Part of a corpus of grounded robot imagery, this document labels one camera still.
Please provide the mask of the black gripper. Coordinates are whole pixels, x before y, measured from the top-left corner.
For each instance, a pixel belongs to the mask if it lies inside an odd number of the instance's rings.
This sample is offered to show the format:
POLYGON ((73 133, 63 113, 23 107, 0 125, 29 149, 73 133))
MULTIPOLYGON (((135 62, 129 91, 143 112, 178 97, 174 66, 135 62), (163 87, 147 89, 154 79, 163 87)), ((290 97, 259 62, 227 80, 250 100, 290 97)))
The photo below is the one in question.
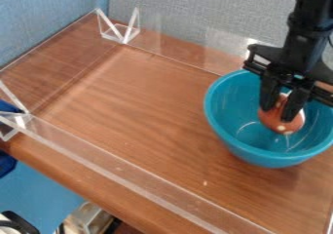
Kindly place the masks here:
POLYGON ((272 59, 278 49, 256 44, 248 45, 248 57, 243 69, 259 77, 259 108, 268 111, 279 93, 287 93, 280 121, 291 122, 310 100, 333 107, 333 94, 314 85, 315 80, 284 68, 272 59))

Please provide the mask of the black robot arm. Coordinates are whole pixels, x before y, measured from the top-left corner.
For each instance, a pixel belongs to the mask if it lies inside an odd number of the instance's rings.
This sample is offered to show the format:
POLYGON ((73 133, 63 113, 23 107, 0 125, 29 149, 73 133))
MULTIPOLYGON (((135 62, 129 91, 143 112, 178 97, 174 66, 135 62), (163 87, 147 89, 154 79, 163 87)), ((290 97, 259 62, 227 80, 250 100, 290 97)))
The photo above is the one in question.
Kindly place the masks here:
POLYGON ((333 107, 333 94, 315 86, 333 85, 333 68, 322 53, 333 34, 333 0, 295 0, 280 48, 250 44, 243 69, 259 76, 259 109, 272 108, 280 88, 291 90, 280 121, 291 122, 308 100, 333 107))

